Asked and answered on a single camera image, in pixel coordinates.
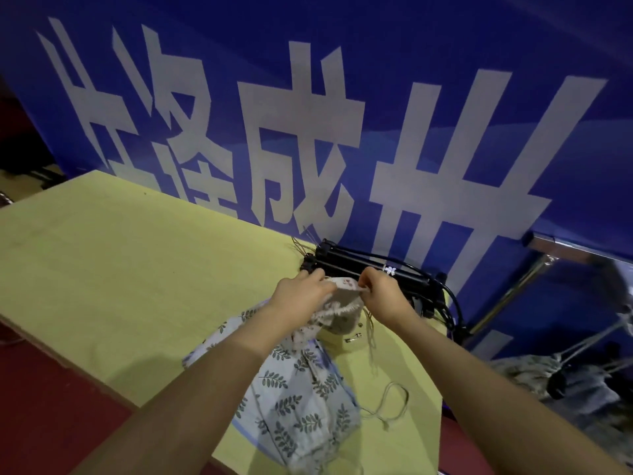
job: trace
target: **person's left arm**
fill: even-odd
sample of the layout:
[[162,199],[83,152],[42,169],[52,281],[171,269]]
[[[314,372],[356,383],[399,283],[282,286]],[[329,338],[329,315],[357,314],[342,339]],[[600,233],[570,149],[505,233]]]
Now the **person's left arm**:
[[324,276],[319,269],[281,280],[263,308],[132,415],[72,473],[199,474],[266,357],[336,290]]

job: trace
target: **yellow table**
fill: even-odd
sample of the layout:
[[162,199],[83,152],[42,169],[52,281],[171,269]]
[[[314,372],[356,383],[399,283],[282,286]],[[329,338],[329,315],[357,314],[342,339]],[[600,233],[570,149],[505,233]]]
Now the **yellow table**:
[[[288,236],[92,172],[0,209],[0,314],[140,407],[178,376],[184,355],[294,276],[300,260]],[[397,381],[409,410],[389,431],[364,421],[330,472],[434,474],[440,395],[379,325],[376,344],[373,370],[366,342],[328,348],[362,406],[375,408]],[[401,404],[392,390],[386,414]],[[284,472],[233,427],[213,456],[240,474]]]

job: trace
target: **hand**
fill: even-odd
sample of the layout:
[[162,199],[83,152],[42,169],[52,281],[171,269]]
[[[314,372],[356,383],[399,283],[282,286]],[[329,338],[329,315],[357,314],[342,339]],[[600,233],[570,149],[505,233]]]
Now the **hand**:
[[394,330],[402,319],[416,316],[398,281],[384,271],[367,267],[361,273],[358,285],[369,288],[369,292],[362,292],[360,296],[376,320],[387,328]]
[[311,274],[302,270],[295,278],[279,280],[266,308],[273,313],[275,323],[283,328],[285,335],[305,326],[323,299],[336,290],[335,283],[324,278],[323,269],[316,269]]

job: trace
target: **blue backdrop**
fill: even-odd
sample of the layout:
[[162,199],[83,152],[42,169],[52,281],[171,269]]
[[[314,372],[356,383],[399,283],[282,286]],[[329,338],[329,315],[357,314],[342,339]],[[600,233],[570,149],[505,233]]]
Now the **blue backdrop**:
[[[631,0],[3,5],[2,74],[70,176],[446,271],[467,320],[530,228],[633,258]],[[531,287],[509,350],[612,322],[592,277]]]

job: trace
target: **forearm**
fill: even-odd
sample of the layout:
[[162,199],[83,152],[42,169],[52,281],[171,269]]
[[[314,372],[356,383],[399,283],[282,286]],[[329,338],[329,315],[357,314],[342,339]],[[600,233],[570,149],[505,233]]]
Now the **forearm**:
[[628,474],[580,431],[417,316],[394,331],[500,474]]
[[74,473],[197,475],[283,335],[262,308],[136,412]]

